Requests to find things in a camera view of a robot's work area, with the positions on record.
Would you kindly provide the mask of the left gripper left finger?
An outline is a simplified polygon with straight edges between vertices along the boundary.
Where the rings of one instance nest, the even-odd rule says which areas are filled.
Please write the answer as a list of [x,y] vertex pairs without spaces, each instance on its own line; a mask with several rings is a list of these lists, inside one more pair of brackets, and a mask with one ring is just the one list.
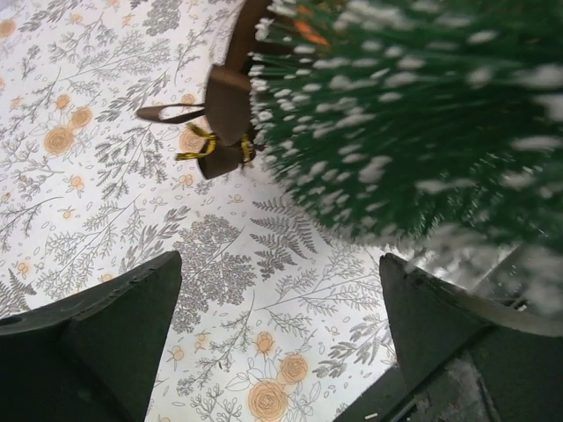
[[1,321],[3,421],[143,421],[179,296],[168,251]]

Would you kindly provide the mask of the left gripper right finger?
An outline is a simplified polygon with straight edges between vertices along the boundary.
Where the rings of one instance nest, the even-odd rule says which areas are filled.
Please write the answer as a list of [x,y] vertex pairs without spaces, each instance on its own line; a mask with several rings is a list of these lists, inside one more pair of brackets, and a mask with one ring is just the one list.
[[560,421],[562,322],[379,262],[413,421]]

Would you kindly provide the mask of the small green christmas tree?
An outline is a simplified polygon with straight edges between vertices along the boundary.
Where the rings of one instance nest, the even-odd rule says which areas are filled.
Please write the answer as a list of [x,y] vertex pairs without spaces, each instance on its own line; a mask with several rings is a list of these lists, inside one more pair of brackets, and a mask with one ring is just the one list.
[[559,1],[275,1],[252,120],[320,226],[426,251],[562,250]]

